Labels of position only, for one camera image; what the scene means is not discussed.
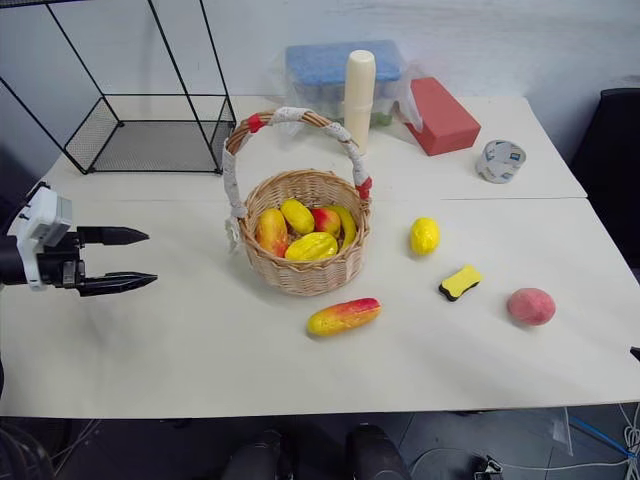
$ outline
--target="yellow lemon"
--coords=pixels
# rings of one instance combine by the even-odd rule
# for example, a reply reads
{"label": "yellow lemon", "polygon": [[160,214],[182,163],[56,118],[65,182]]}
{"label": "yellow lemon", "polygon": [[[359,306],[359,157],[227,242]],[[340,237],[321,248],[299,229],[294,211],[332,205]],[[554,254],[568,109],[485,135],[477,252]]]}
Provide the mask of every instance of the yellow lemon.
{"label": "yellow lemon", "polygon": [[411,250],[418,255],[433,252],[440,243],[440,229],[432,218],[418,218],[411,227]]}

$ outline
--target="basket handle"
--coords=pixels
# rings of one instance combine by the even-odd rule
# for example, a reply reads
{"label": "basket handle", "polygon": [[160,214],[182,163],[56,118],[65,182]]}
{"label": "basket handle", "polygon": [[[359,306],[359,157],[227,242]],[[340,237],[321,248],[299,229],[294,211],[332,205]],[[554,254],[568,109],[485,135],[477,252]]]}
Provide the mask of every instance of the basket handle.
{"label": "basket handle", "polygon": [[222,153],[222,169],[224,189],[231,204],[231,215],[236,218],[247,216],[247,207],[240,199],[238,181],[236,178],[236,153],[244,146],[251,136],[266,125],[284,122],[302,122],[320,128],[330,137],[340,142],[353,163],[353,182],[360,194],[360,199],[369,199],[369,190],[373,184],[371,177],[364,170],[362,156],[358,145],[351,138],[351,134],[337,122],[331,122],[317,113],[306,108],[280,107],[275,111],[260,112],[251,115],[227,138]]}

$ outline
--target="fake fruit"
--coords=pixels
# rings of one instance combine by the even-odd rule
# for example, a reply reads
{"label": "fake fruit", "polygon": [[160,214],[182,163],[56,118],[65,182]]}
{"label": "fake fruit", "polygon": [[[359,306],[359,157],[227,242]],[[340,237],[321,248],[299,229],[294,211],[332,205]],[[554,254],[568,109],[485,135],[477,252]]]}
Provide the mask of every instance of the fake fruit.
{"label": "fake fruit", "polygon": [[313,262],[333,257],[337,252],[338,242],[333,235],[313,232],[289,245],[284,257],[294,262]]}
{"label": "fake fruit", "polygon": [[327,232],[338,238],[340,236],[340,216],[328,208],[312,208],[311,215],[316,222],[316,232]]}
{"label": "fake fruit", "polygon": [[336,212],[340,217],[340,224],[342,225],[342,231],[344,232],[344,240],[342,241],[340,251],[343,251],[351,245],[356,238],[356,222],[353,221],[351,212],[345,207],[341,207],[340,205],[329,205],[325,208]]}
{"label": "fake fruit", "polygon": [[287,219],[287,222],[289,222],[289,225],[300,235],[313,232],[313,228],[315,227],[313,215],[311,215],[307,207],[295,198],[285,200],[282,205],[280,205],[280,211],[284,215],[284,218]]}
{"label": "fake fruit", "polygon": [[544,290],[521,288],[507,302],[509,313],[522,323],[531,326],[544,325],[556,313],[556,304]]}
{"label": "fake fruit", "polygon": [[417,255],[433,252],[440,243],[440,229],[432,218],[419,218],[411,227],[411,250]]}
{"label": "fake fruit", "polygon": [[276,257],[284,257],[287,250],[287,224],[280,210],[268,208],[260,214],[256,228],[256,240],[262,248]]}
{"label": "fake fruit", "polygon": [[445,278],[440,284],[439,290],[447,297],[447,300],[455,302],[464,292],[479,284],[483,278],[482,274],[471,265],[465,265],[462,270]]}
{"label": "fake fruit", "polygon": [[323,337],[335,335],[369,323],[379,313],[380,302],[375,298],[339,303],[313,314],[307,323],[307,330]]}

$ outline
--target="mango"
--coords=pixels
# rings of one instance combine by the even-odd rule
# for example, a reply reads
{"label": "mango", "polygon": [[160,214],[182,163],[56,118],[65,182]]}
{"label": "mango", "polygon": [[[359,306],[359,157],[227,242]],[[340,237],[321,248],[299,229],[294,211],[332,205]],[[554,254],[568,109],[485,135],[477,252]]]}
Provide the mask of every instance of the mango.
{"label": "mango", "polygon": [[307,330],[320,336],[335,335],[369,323],[380,313],[375,298],[360,298],[320,310],[309,318]]}
{"label": "mango", "polygon": [[432,218],[419,218],[411,227],[411,250],[417,255],[433,252],[440,243],[440,229]]}
{"label": "mango", "polygon": [[284,257],[289,243],[287,224],[277,208],[268,208],[260,214],[256,227],[256,240],[267,252]]}
{"label": "mango", "polygon": [[340,236],[340,215],[328,208],[312,208],[311,215],[316,222],[316,232],[327,232]]}
{"label": "mango", "polygon": [[336,212],[340,217],[340,224],[342,225],[342,231],[344,232],[344,240],[342,241],[340,251],[343,251],[351,245],[356,238],[356,222],[353,220],[351,212],[345,207],[341,207],[340,205],[329,205],[325,208]]}
{"label": "mango", "polygon": [[282,202],[280,211],[284,215],[284,218],[287,219],[287,222],[289,222],[289,225],[300,235],[313,232],[315,227],[313,215],[311,215],[307,207],[295,198],[290,198]]}
{"label": "mango", "polygon": [[313,262],[332,257],[337,252],[338,242],[333,235],[326,232],[313,232],[289,245],[284,257],[294,262]]}

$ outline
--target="yellow sponge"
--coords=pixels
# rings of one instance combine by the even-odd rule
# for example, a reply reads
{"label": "yellow sponge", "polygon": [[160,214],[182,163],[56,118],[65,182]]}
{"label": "yellow sponge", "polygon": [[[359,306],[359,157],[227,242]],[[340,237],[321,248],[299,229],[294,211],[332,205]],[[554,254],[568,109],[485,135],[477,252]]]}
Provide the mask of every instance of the yellow sponge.
{"label": "yellow sponge", "polygon": [[483,279],[483,276],[471,265],[465,265],[462,270],[445,278],[440,284],[440,292],[450,302],[455,302],[464,292],[475,287]]}

